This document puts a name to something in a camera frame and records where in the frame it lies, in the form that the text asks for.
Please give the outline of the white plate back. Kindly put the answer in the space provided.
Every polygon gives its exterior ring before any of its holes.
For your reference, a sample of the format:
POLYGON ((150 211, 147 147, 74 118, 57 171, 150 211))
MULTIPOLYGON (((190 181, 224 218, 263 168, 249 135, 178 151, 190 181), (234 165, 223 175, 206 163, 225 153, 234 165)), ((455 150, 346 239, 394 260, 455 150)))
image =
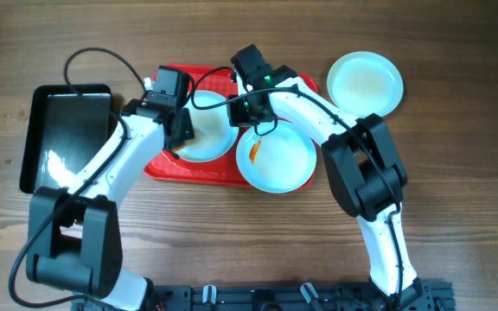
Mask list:
POLYGON ((239 129, 229 123, 227 108, 198 110, 191 101, 185 107, 189 110, 195 138, 176 151, 179 157, 188 162, 210 162, 225 155, 239 134, 239 129))

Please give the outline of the orange green sponge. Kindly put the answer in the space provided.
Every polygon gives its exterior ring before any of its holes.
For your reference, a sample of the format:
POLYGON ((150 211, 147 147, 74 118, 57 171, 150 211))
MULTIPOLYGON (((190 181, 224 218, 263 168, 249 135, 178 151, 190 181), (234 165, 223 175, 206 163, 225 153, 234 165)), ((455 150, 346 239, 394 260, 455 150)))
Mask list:
POLYGON ((187 143, 184 143, 184 144, 182 144, 182 145, 180 145, 180 146, 174 147, 174 148, 172 149, 172 151, 173 151, 173 152, 178 152, 178 151, 180 151, 180 150, 182 150, 182 149, 184 149, 184 148, 186 148, 186 147, 188 147, 188 144, 187 144, 187 143))

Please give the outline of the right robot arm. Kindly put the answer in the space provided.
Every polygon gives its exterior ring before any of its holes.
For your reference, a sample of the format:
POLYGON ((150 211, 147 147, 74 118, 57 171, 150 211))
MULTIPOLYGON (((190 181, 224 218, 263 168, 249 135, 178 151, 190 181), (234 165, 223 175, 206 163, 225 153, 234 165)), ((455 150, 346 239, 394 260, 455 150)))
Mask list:
POLYGON ((291 68, 273 68, 255 45, 242 48, 231 63, 238 84, 237 97, 227 101, 232 124, 282 118, 321 147, 330 191, 361 228, 372 283, 386 297, 402 295, 418 275, 401 221, 407 173, 383 118, 337 109, 291 68))

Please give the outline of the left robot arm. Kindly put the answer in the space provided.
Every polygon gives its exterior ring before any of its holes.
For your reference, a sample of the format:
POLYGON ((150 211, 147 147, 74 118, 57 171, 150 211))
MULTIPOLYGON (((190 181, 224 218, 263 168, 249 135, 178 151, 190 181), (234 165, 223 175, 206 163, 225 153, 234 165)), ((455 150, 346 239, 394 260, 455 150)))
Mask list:
POLYGON ((26 265, 31 282, 70 291, 69 301, 104 310, 151 310, 151 280, 123 266, 118 208, 144 167, 193 138, 185 107, 191 78, 159 67, 151 89, 118 115, 118 126, 65 187, 40 187, 29 206, 28 240, 10 273, 26 265))

